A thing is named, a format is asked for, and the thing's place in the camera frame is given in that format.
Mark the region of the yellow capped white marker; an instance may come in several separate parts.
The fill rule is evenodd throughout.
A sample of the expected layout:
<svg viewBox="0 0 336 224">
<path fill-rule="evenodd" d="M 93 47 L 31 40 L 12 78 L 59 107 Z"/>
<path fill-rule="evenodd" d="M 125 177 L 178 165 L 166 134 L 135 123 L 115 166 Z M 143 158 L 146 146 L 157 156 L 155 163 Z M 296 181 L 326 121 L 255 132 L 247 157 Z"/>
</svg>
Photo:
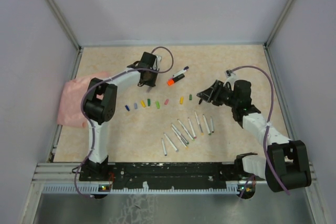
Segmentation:
<svg viewBox="0 0 336 224">
<path fill-rule="evenodd" d="M 182 138 L 180 137 L 180 135 L 177 133 L 177 131 L 171 127 L 172 131 L 174 132 L 174 134 L 176 135 L 176 137 L 180 140 L 180 142 L 182 143 L 182 145 L 185 147 L 185 148 L 188 148 L 186 143 L 182 140 Z"/>
</svg>

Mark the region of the black capped white marker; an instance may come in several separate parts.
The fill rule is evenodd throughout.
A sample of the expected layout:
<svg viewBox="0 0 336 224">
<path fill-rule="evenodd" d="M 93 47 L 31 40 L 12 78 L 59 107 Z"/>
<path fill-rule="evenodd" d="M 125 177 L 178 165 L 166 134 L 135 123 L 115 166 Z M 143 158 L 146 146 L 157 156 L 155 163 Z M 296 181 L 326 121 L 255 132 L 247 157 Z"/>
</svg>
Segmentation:
<svg viewBox="0 0 336 224">
<path fill-rule="evenodd" d="M 211 116 L 211 118 L 210 118 L 210 121 L 211 121 L 211 133 L 214 133 L 214 132 L 215 132 L 215 129 L 214 129 L 214 121 L 213 121 L 212 116 Z"/>
</svg>

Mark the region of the light green marker cap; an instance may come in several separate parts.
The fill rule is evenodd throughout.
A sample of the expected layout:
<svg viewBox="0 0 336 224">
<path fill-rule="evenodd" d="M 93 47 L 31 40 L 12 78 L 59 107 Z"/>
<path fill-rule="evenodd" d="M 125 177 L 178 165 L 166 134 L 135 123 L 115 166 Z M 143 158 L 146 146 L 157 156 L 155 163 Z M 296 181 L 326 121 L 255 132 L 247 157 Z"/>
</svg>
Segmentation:
<svg viewBox="0 0 336 224">
<path fill-rule="evenodd" d="M 160 109 L 160 103 L 159 103 L 159 101 L 156 101 L 156 102 L 155 102 L 155 105 L 156 105 L 156 108 L 157 108 L 157 109 Z"/>
</svg>

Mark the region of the orange highlighter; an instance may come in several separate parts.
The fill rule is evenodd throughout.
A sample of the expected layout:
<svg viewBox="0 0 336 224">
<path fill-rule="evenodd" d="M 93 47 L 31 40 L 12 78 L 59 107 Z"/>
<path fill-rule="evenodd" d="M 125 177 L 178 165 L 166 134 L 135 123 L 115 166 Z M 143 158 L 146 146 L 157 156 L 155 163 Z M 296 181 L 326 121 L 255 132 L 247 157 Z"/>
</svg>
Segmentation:
<svg viewBox="0 0 336 224">
<path fill-rule="evenodd" d="M 167 81 L 167 85 L 168 86 L 172 86 L 173 84 L 175 84 L 176 82 L 180 81 L 181 79 L 183 79 L 185 77 L 184 74 L 180 74 L 174 78 L 171 78 Z"/>
</svg>

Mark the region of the pink capped marker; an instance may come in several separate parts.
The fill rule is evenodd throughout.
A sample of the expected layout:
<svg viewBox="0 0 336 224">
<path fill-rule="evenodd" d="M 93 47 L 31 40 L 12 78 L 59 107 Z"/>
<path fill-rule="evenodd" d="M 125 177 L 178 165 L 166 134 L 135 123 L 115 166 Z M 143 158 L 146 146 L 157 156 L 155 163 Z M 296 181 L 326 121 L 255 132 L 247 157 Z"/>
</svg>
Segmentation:
<svg viewBox="0 0 336 224">
<path fill-rule="evenodd" d="M 195 131 L 194 131 L 194 128 L 193 128 L 193 125 L 192 125 L 192 121 L 189 117 L 187 119 L 188 119 L 188 123 L 189 123 L 190 129 L 191 129 L 191 132 L 192 132 L 192 137 L 195 140 L 197 138 L 197 136 L 195 134 Z"/>
</svg>

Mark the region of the dark green capped marker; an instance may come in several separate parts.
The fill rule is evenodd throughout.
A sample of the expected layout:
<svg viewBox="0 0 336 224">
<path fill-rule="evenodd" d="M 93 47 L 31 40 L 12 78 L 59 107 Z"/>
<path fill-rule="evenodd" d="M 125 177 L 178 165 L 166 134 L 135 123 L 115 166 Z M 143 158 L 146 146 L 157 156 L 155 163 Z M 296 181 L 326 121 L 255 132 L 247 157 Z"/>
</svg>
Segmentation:
<svg viewBox="0 0 336 224">
<path fill-rule="evenodd" d="M 204 114 L 203 114 L 203 120 L 204 120 L 204 124 L 205 124 L 206 130 L 207 130 L 207 134 L 208 134 L 208 135 L 211 135 L 212 132 L 211 132 L 211 130 L 210 130 L 210 128 L 209 128 L 209 124 L 208 124 L 208 122 L 207 122 L 207 118 L 206 118 L 206 116 L 205 116 Z"/>
</svg>

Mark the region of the grey blue capped marker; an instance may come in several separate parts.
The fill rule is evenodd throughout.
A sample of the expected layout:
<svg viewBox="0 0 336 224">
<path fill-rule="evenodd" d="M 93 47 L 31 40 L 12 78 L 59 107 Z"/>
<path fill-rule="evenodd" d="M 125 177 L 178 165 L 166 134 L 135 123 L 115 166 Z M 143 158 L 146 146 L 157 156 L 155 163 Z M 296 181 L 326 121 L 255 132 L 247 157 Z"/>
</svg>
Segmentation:
<svg viewBox="0 0 336 224">
<path fill-rule="evenodd" d="M 163 135 L 165 136 L 165 138 L 167 139 L 167 141 L 170 143 L 170 145 L 173 147 L 173 149 L 175 150 L 175 152 L 178 152 L 179 149 L 176 147 L 176 145 L 173 143 L 173 141 L 170 139 L 170 137 L 166 133 L 163 133 Z"/>
</svg>

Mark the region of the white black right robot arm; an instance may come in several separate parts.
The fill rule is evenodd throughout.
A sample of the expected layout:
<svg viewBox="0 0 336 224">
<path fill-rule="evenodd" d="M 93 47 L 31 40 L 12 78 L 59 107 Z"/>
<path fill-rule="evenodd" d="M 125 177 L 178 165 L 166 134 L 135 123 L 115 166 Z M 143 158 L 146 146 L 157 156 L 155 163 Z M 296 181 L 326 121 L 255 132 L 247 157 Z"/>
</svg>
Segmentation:
<svg viewBox="0 0 336 224">
<path fill-rule="evenodd" d="M 235 175 L 242 180 L 252 174 L 264 179 L 273 192 L 292 190 L 311 185 L 307 148 L 301 140 L 282 135 L 252 104 L 251 83 L 247 80 L 221 82 L 197 94 L 201 101 L 231 108 L 233 119 L 251 133 L 263 147 L 265 156 L 237 156 Z"/>
</svg>

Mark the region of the light green capped marker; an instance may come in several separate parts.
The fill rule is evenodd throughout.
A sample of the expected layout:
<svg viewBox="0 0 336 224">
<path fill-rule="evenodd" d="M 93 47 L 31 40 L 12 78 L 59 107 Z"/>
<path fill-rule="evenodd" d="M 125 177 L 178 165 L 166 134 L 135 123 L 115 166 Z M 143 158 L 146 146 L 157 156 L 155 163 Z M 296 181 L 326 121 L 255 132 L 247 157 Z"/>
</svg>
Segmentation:
<svg viewBox="0 0 336 224">
<path fill-rule="evenodd" d="M 186 134 L 188 135 L 188 137 L 194 141 L 194 138 L 192 137 L 192 135 L 190 134 L 190 132 L 188 131 L 188 129 L 186 128 L 186 126 L 182 123 L 182 121 L 180 119 L 177 119 L 177 121 L 179 122 L 179 124 L 181 125 L 181 127 L 183 128 L 183 130 L 186 132 Z"/>
</svg>

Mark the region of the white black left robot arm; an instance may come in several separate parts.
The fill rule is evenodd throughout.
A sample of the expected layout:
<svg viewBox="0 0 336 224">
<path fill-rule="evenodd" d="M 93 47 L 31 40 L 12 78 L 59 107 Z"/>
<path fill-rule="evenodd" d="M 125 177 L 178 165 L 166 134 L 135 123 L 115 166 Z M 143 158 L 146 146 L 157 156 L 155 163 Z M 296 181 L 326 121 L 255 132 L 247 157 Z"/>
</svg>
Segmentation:
<svg viewBox="0 0 336 224">
<path fill-rule="evenodd" d="M 121 73 L 91 79 L 80 105 L 89 129 L 89 151 L 80 169 L 81 176 L 97 180 L 108 177 L 108 122 L 115 114 L 117 97 L 133 85 L 154 87 L 161 60 L 161 56 L 144 52 L 139 61 Z"/>
</svg>

